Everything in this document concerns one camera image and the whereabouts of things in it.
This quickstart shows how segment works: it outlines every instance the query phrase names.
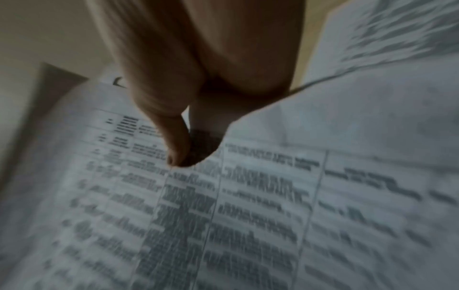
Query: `sheet of paper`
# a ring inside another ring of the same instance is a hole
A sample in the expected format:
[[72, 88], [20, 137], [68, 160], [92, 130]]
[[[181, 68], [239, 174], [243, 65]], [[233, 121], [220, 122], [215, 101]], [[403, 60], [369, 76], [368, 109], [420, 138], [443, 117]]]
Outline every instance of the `sheet of paper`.
[[457, 0], [355, 0], [332, 12], [308, 83], [361, 67], [459, 52]]
[[183, 169], [125, 89], [78, 87], [1, 203], [2, 289], [456, 289], [458, 73], [452, 55], [316, 85]]

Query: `beige surface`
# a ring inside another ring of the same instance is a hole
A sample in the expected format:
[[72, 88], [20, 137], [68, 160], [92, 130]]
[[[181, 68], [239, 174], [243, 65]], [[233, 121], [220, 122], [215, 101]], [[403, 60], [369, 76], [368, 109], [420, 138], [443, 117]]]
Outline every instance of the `beige surface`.
[[[309, 0], [295, 82], [304, 76], [328, 11]], [[96, 76], [111, 58], [82, 0], [0, 0], [0, 160], [31, 98], [40, 62]]]

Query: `skin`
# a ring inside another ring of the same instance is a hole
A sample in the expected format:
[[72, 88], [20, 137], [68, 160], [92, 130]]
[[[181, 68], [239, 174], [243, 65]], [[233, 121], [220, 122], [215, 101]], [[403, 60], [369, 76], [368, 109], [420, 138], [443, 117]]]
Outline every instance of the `skin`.
[[225, 96], [266, 99], [290, 86], [305, 0], [87, 4], [134, 102], [161, 131], [170, 165], [180, 165], [190, 150], [181, 113], [207, 88]]

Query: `wooden surface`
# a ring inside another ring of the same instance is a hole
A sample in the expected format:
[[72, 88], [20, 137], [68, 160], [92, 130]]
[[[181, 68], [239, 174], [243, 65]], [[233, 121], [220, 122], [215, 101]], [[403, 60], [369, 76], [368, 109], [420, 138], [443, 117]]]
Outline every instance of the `wooden surface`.
[[297, 88], [302, 85], [301, 82], [306, 74], [309, 58], [319, 40], [322, 26], [327, 19], [327, 14], [346, 1], [347, 0], [307, 0], [303, 36], [298, 53], [298, 60], [296, 62], [292, 88]]

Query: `finger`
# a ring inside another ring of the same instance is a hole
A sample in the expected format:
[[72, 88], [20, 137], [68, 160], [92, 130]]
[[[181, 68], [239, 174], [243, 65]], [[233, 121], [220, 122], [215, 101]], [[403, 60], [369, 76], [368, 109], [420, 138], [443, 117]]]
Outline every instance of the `finger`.
[[181, 113], [206, 79], [189, 34], [181, 30], [190, 25], [180, 2], [87, 2], [132, 98], [162, 133], [171, 165], [180, 164], [190, 148]]

